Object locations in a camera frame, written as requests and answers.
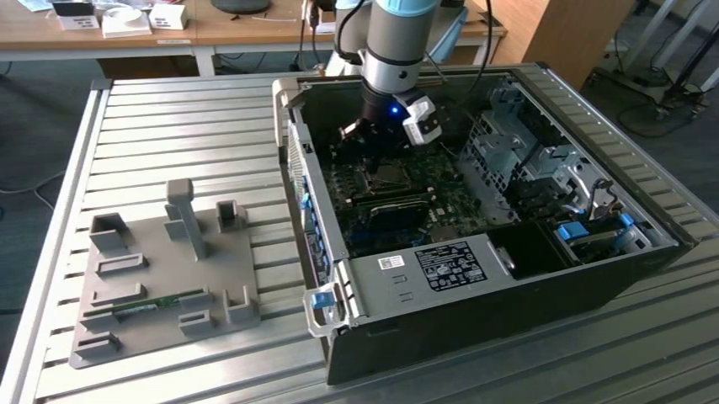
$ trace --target blue tab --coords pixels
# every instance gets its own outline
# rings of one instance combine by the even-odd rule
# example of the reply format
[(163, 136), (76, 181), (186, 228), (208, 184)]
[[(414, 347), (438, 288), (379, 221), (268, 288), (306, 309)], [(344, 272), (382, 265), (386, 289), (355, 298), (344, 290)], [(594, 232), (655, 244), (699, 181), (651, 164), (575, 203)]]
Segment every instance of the blue tab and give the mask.
[(308, 209), (312, 204), (312, 201), (310, 200), (310, 194), (304, 194), (303, 201), (300, 202), (300, 206), (303, 209)]
[(589, 236), (589, 231), (585, 228), (585, 225), (582, 225), (582, 223), (578, 221), (559, 225), (558, 232), (563, 240), (571, 240), (578, 237)]
[(625, 224), (625, 227), (630, 227), (631, 225), (634, 225), (634, 217), (631, 217), (629, 213), (622, 213), (619, 215), (619, 220)]
[(332, 292), (318, 292), (311, 298), (312, 309), (323, 309), (335, 306), (335, 295)]

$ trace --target cable on floor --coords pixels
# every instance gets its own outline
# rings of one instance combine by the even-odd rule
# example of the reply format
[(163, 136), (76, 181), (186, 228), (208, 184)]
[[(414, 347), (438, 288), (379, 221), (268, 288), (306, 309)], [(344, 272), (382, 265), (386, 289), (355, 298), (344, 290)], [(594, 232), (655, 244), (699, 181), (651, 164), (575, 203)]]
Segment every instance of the cable on floor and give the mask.
[(23, 314), (23, 309), (0, 309), (0, 316), (18, 316)]
[(243, 74), (252, 74), (252, 73), (255, 73), (255, 72), (258, 71), (258, 69), (260, 69), (262, 62), (266, 60), (266, 57), (267, 57), (267, 52), (263, 52), (262, 57), (260, 57), (260, 61), (258, 62), (258, 64), (256, 64), (255, 67), (252, 68), (252, 70), (246, 71), (246, 70), (242, 69), (239, 66), (236, 66), (232, 62), (230, 62), (228, 60), (226, 60), (223, 55), (220, 55), (220, 59), (224, 61), (224, 63), (227, 64), (227, 66), (230, 66), (231, 68), (239, 70), (239, 72), (242, 72)]
[(47, 198), (40, 194), (39, 190), (40, 188), (43, 188), (46, 185), (48, 185), (51, 183), (51, 181), (54, 181), (56, 178), (62, 177), (64, 175), (66, 171), (60, 171), (59, 173), (56, 173), (52, 177), (48, 177), (46, 178), (43, 181), (40, 181), (39, 183), (36, 183), (34, 186), (28, 187), (28, 188), (23, 188), (23, 189), (0, 189), (0, 194), (4, 194), (4, 195), (16, 195), (16, 194), (24, 194), (27, 192), (32, 192), (35, 194), (35, 196), (38, 197), (38, 199), (40, 199), (40, 201), (47, 205), (47, 207), (51, 209), (51, 210), (55, 210), (55, 206), (54, 204), (47, 200)]
[(0, 73), (0, 76), (7, 76), (11, 70), (12, 70), (12, 62), (8, 61), (8, 67), (4, 69), (4, 72)]
[(220, 57), (226, 57), (227, 59), (232, 59), (234, 61), (236, 61), (240, 57), (243, 57), (246, 54), (244, 53), (240, 53), (239, 55), (236, 55), (235, 57), (232, 56), (228, 56), (228, 55), (220, 55)]
[(670, 129), (667, 129), (663, 132), (659, 132), (657, 134), (647, 134), (647, 133), (642, 132), (641, 130), (637, 130), (635, 128), (631, 127), (630, 124), (627, 124), (627, 122), (625, 120), (625, 116), (626, 116), (626, 114), (629, 112), (638, 111), (642, 108), (647, 107), (649, 105), (651, 105), (653, 107), (657, 106), (657, 103), (654, 102), (654, 99), (651, 99), (651, 98), (649, 98), (643, 103), (641, 103), (638, 105), (633, 105), (631, 107), (623, 109), (617, 114), (617, 122), (619, 122), (619, 125), (629, 132), (631, 132), (634, 135), (637, 135), (639, 137), (643, 137), (645, 139), (658, 139), (661, 137), (665, 137), (665, 136), (673, 134), (677, 130), (682, 129), (685, 126), (687, 126), (687, 125), (690, 125), (693, 123), (693, 120), (689, 120), (687, 122), (682, 122), (681, 124), (675, 125), (673, 128), (670, 128)]

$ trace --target wire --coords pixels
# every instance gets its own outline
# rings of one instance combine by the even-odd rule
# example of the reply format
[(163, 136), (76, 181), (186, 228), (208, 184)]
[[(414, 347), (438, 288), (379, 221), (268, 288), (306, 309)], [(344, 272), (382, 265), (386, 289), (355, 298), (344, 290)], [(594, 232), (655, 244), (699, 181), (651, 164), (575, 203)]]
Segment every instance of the wire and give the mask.
[(0, 316), (16, 316), (23, 314), (23, 309), (0, 309)]
[(0, 73), (0, 76), (7, 76), (11, 70), (12, 70), (12, 62), (10, 61), (8, 67), (4, 69), (4, 73)]
[(354, 15), (359, 12), (362, 6), (365, 5), (366, 0), (359, 0), (358, 5), (352, 9), (352, 11), (347, 14), (346, 19), (342, 20), (342, 23), (339, 23), (339, 29), (338, 29), (338, 53), (340, 56), (344, 56), (346, 53), (342, 50), (342, 33), (346, 30), (347, 21), (354, 17)]
[(319, 53), (316, 53), (316, 27), (312, 29), (312, 53), (315, 54), (316, 63), (322, 64), (323, 61), (319, 58)]
[(458, 156), (458, 153), (455, 153), (454, 151), (450, 150), (450, 147), (446, 146), (446, 144), (441, 141), (439, 142), (439, 145), (442, 146), (443, 149), (446, 149), (446, 152), (450, 153), (450, 155), (454, 157), (454, 158), (459, 158)]
[(262, 62), (266, 61), (266, 56), (267, 56), (267, 52), (264, 52), (262, 54), (262, 58), (260, 58), (260, 61), (258, 62), (258, 65), (255, 66), (255, 68), (250, 71), (250, 73), (255, 73), (258, 71), (258, 69), (260, 68), (262, 66)]
[(236, 61), (240, 57), (243, 57), (246, 54), (244, 53), (240, 53), (238, 56), (235, 57), (231, 57), (228, 55), (220, 55), (220, 57), (226, 57), (227, 59), (232, 59), (234, 61)]
[(667, 135), (670, 135), (671, 133), (674, 133), (677, 130), (682, 129), (685, 126), (687, 126), (689, 124), (693, 123), (693, 121), (687, 121), (687, 122), (682, 122), (681, 124), (675, 125), (671, 129), (667, 129), (665, 130), (663, 132), (658, 133), (658, 134), (654, 134), (654, 135), (649, 135), (643, 132), (641, 132), (639, 130), (634, 129), (629, 124), (627, 122), (625, 121), (623, 117), (625, 115), (631, 112), (631, 111), (635, 111), (638, 109), (642, 109), (643, 107), (646, 107), (647, 105), (653, 104), (653, 100), (651, 99), (647, 99), (646, 102), (643, 102), (642, 104), (638, 104), (638, 105), (634, 105), (631, 107), (629, 107), (627, 109), (623, 109), (619, 114), (617, 114), (617, 122), (619, 122), (619, 125), (622, 125), (622, 127), (629, 130), (634, 135), (639, 136), (639, 137), (643, 137), (646, 139), (658, 139), (659, 137), (665, 137)]
[(625, 74), (625, 64), (622, 63), (622, 57), (619, 57), (619, 29), (615, 31), (615, 57), (619, 62), (619, 71)]
[(445, 73), (442, 72), (442, 69), (439, 68), (438, 63), (431, 58), (430, 52), (427, 50), (425, 51), (425, 54), (427, 55), (427, 60), (430, 61), (431, 65), (435, 66), (435, 70), (438, 71), (438, 75), (439, 75), (439, 78), (442, 79), (442, 82), (447, 84), (447, 77)]
[(32, 190), (32, 193), (35, 194), (35, 196), (38, 197), (38, 199), (40, 199), (40, 201), (46, 204), (46, 206), (50, 208), (50, 210), (55, 211), (55, 206), (54, 206), (54, 204), (50, 202), (50, 200), (46, 199), (46, 197), (44, 197), (43, 195), (40, 195), (39, 189), (34, 189), (34, 190)]
[(59, 173), (56, 173), (52, 177), (50, 178), (46, 178), (43, 181), (40, 181), (36, 185), (28, 187), (28, 188), (23, 188), (23, 189), (2, 189), (0, 188), (0, 194), (6, 194), (6, 195), (14, 195), (14, 194), (24, 194), (26, 192), (31, 192), (34, 191), (35, 189), (40, 188), (43, 185), (46, 185), (47, 183), (50, 183), (54, 179), (56, 179), (58, 177), (60, 177), (66, 172), (64, 171), (60, 171)]
[(39, 192), (39, 189), (43, 188), (54, 179), (62, 177), (62, 175), (64, 174), (66, 172), (64, 171), (60, 171), (59, 173), (56, 173), (52, 177), (50, 178), (46, 178), (43, 181), (40, 181), (38, 184), (35, 184), (34, 186), (28, 187), (28, 188), (23, 188), (23, 189), (0, 189), (0, 194), (4, 194), (4, 195), (15, 195), (15, 194), (24, 194), (26, 192), (31, 192), (35, 194), (35, 196), (38, 197), (38, 199), (40, 199), (40, 201), (47, 205), (47, 207), (50, 208), (50, 210), (55, 210), (55, 207), (54, 207), (54, 204), (50, 202), (50, 200), (47, 200), (47, 198), (40, 194)]
[(493, 51), (493, 25), (495, 25), (495, 19), (493, 17), (493, 1), (486, 0), (486, 2), (487, 2), (487, 15), (489, 15), (489, 21), (487, 21), (489, 35), (487, 35), (487, 48), (485, 49), (485, 60), (482, 61), (482, 67), (477, 73), (477, 77), (474, 78), (473, 85), (470, 86), (470, 91), (467, 91), (467, 95), (465, 99), (462, 100), (462, 102), (459, 103), (461, 105), (465, 104), (473, 97), (474, 88), (477, 87), (477, 84), (481, 82), (482, 75), (485, 74), (485, 69), (487, 69), (487, 63), (489, 63), (490, 54)]
[[(693, 7), (693, 9), (689, 11), (687, 18), (694, 14), (694, 11), (699, 7), (702, 3), (705, 3), (706, 0), (701, 0)], [(670, 35), (666, 36), (665, 40), (662, 41), (662, 45), (659, 46), (659, 49), (657, 49), (657, 52), (654, 52), (654, 55), (651, 55), (650, 59), (650, 68), (654, 69), (654, 60), (657, 59), (657, 56), (659, 55), (659, 52), (665, 49), (666, 42), (677, 35), (677, 33), (681, 31), (682, 26), (679, 26)]]
[(240, 67), (238, 67), (235, 64), (232, 64), (230, 61), (227, 61), (226, 59), (223, 59), (222, 55), (220, 55), (220, 59), (224, 60), (224, 62), (235, 69), (239, 70), (240, 73), (244, 73), (244, 74), (252, 74), (258, 71), (258, 69), (260, 68), (260, 65), (262, 65), (262, 62), (266, 60), (266, 56), (267, 56), (267, 52), (263, 52), (262, 54), (262, 58), (260, 58), (260, 61), (258, 62), (258, 65), (255, 65), (255, 68), (250, 71), (246, 71), (243, 70)]

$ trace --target green circuit board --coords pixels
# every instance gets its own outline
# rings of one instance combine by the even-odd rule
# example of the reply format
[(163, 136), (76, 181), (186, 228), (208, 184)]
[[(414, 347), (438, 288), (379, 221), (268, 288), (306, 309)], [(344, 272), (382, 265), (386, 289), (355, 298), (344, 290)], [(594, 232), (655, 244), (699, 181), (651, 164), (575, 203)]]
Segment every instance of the green circuit board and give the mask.
[(453, 240), (489, 227), (453, 156), (442, 146), (399, 157), (324, 168), (339, 226), (352, 257)]

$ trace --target aluminum table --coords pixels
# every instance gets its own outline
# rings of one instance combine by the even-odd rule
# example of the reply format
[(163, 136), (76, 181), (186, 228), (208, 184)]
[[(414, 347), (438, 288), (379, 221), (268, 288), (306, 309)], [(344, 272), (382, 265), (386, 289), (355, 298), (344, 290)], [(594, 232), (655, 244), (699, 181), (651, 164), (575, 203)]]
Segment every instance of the aluminum table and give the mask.
[[(599, 311), (348, 385), (324, 383), (274, 144), (278, 74), (102, 83), (90, 94), (0, 388), (32, 402), (718, 402), (719, 220), (549, 71), (523, 67), (699, 247)], [(262, 324), (87, 369), (68, 365), (91, 216), (164, 215), (166, 180), (195, 208), (248, 209)]]

